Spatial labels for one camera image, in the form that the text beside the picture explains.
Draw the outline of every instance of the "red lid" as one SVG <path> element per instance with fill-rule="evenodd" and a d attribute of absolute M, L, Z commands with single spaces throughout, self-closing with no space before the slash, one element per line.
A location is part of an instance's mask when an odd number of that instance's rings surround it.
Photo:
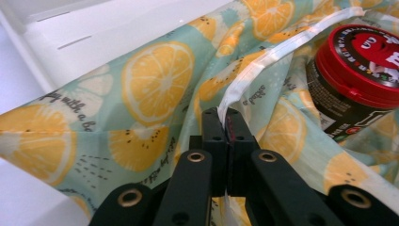
<path fill-rule="evenodd" d="M 328 83 L 345 97 L 372 107 L 399 106 L 399 39 L 365 25 L 344 25 L 316 56 Z"/>

